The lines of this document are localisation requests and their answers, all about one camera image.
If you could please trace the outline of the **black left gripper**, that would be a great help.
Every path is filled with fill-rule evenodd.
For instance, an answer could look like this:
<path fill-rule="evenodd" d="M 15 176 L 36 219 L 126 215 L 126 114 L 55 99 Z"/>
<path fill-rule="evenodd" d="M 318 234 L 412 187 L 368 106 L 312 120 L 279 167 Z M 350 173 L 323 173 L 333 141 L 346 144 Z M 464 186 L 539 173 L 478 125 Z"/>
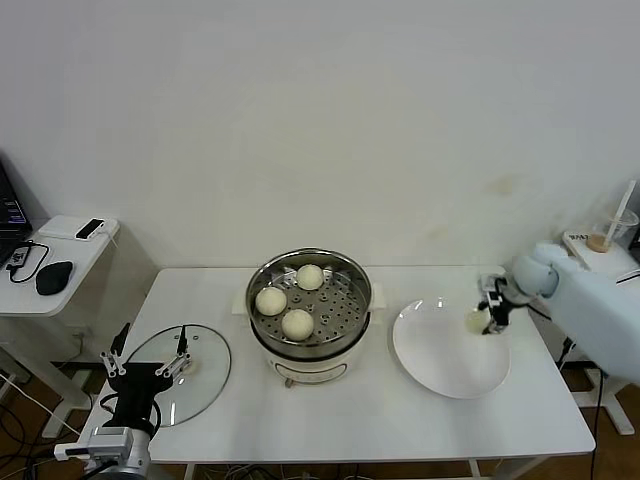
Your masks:
<path fill-rule="evenodd" d="M 130 326 L 126 323 L 113 338 L 110 348 L 100 353 L 116 398 L 115 410 L 107 426 L 158 430 L 162 414 L 155 397 L 169 390 L 173 379 L 192 364 L 186 326 L 179 327 L 178 333 L 168 329 L 153 337 L 154 352 L 161 355 L 158 363 L 128 362 L 124 367 L 122 353 Z"/>

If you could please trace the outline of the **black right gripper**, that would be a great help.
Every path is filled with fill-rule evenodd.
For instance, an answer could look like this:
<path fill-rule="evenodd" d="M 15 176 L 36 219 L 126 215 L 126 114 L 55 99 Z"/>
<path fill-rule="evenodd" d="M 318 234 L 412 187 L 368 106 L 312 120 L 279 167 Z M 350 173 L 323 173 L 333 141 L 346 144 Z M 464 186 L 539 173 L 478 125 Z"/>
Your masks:
<path fill-rule="evenodd" d="M 482 274 L 479 279 L 480 301 L 478 311 L 489 310 L 510 303 L 505 293 L 508 281 L 505 275 Z M 510 325 L 509 314 L 494 312 L 489 315 L 489 322 L 482 330 L 483 334 L 501 334 Z"/>

